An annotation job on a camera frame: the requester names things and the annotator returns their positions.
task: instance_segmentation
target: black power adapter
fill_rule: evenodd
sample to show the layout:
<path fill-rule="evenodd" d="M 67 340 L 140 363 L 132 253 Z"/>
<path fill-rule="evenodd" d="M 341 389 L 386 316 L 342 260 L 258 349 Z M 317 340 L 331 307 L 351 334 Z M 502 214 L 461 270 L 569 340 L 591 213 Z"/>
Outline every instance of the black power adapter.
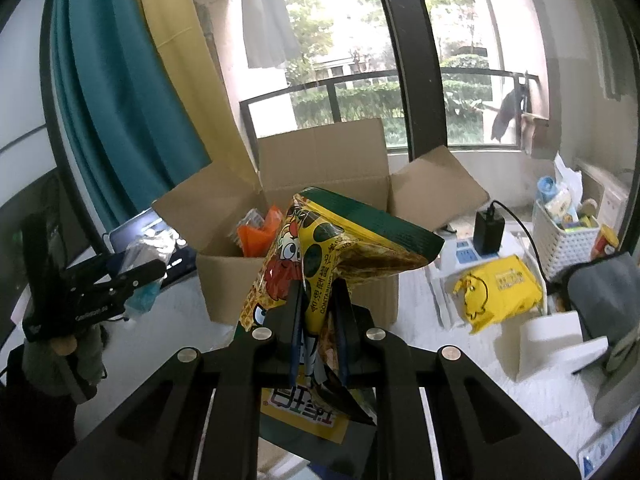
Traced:
<path fill-rule="evenodd" d="M 478 211 L 474 227 L 474 247 L 478 254 L 486 256 L 497 253 L 502 243 L 503 231 L 504 217 L 496 212 L 493 203 L 486 211 Z"/>

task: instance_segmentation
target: gray bag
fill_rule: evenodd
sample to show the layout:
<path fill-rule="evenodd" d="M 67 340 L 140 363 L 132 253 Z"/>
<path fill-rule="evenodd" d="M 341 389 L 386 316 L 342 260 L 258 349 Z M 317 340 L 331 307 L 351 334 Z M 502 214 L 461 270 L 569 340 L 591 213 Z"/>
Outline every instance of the gray bag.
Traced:
<path fill-rule="evenodd" d="M 565 305 L 580 316 L 585 339 L 607 336 L 607 370 L 617 368 L 638 339 L 640 269 L 629 253 L 616 253 L 569 269 L 562 279 Z"/>

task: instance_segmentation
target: open cardboard box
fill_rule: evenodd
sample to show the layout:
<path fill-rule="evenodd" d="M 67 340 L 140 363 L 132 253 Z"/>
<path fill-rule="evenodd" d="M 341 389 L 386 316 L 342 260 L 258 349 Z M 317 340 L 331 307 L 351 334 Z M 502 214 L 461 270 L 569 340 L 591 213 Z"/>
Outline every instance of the open cardboard box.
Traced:
<path fill-rule="evenodd" d="M 297 130 L 258 140 L 262 188 L 213 163 L 160 197 L 156 212 L 198 251 L 196 265 L 212 321 L 238 322 L 261 258 L 243 258 L 228 238 L 251 208 L 286 211 L 296 192 L 324 187 L 387 210 L 428 230 L 473 212 L 487 192 L 445 147 L 389 175 L 382 120 Z M 377 326 L 398 315 L 398 277 L 358 286 L 352 301 L 370 309 Z"/>

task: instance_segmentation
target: hanging white cloth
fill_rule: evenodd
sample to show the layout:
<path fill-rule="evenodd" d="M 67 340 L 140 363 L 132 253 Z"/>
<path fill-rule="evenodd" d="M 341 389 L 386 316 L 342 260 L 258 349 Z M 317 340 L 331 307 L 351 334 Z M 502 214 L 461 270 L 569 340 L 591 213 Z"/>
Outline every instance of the hanging white cloth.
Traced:
<path fill-rule="evenodd" d="M 284 0 L 242 0 L 242 33 L 249 68 L 271 68 L 300 56 Z"/>

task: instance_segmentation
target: white basket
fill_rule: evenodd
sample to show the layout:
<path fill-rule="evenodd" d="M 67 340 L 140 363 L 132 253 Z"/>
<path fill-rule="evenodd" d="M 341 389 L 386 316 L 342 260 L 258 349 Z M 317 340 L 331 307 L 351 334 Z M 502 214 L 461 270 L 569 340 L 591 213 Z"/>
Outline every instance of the white basket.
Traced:
<path fill-rule="evenodd" d="M 600 227 L 566 232 L 549 217 L 539 200 L 533 205 L 531 236 L 540 254 L 542 270 L 552 280 L 561 270 L 588 262 Z"/>

